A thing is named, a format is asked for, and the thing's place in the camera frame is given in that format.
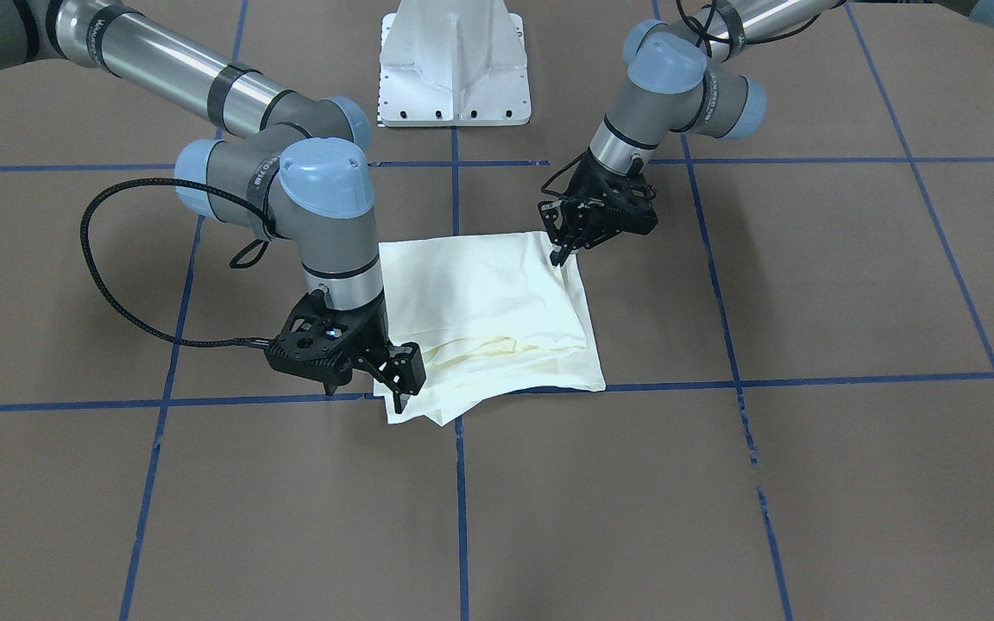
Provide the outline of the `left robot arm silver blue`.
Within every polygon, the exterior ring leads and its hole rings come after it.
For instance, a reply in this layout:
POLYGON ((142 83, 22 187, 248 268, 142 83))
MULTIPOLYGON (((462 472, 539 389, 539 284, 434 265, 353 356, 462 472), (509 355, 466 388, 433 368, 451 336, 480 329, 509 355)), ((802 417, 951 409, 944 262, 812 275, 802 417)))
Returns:
POLYGON ((768 93, 725 63, 750 48, 796 38, 845 1, 709 1, 674 22, 648 19, 625 36, 625 75, 591 142, 563 173, 549 178, 537 205, 550 244, 547 262, 563 267, 577 253, 620 235, 649 235, 659 223, 657 189, 646 170, 670 135, 737 141, 756 133, 768 93))

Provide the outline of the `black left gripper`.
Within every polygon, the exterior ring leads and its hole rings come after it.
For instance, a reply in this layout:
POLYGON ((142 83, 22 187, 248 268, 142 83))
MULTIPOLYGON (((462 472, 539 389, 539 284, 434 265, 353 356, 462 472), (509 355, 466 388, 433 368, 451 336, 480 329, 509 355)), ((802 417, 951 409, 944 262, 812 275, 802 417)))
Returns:
POLYGON ((649 235, 658 224, 645 161, 633 154, 624 173, 612 172, 591 153, 580 154, 540 187, 552 200, 538 212, 552 244, 550 263, 562 267, 572 251, 590 250, 620 233, 649 235))

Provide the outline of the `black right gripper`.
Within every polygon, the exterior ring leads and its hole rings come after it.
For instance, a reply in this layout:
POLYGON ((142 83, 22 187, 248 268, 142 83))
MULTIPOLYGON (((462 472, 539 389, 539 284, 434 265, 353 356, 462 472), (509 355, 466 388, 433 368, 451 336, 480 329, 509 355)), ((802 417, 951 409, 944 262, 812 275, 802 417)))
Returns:
POLYGON ((390 341, 383 293, 351 310, 329 308, 321 291, 304 295, 267 345, 266 361, 280 373, 319 382, 327 394, 350 384, 355 370, 370 374, 392 393, 392 417, 402 416, 426 381, 418 343, 390 341))

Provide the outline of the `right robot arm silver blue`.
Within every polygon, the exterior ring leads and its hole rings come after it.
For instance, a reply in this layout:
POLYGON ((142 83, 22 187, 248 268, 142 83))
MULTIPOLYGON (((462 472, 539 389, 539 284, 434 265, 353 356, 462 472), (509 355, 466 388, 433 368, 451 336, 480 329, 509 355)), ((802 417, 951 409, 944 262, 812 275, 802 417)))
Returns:
MULTIPOLYGON (((0 72, 0 414, 158 406, 176 398, 182 359, 213 363, 206 394, 314 392, 259 351, 178 350, 131 326, 100 298, 79 248, 79 219, 107 185, 168 177, 177 152, 209 123, 142 88, 64 60, 0 72)), ((191 305, 213 315, 190 338, 269 335, 299 295, 291 248, 251 271, 224 258, 189 263, 198 218, 169 187, 139 188, 96 213, 93 247, 116 298, 177 333, 191 305)))

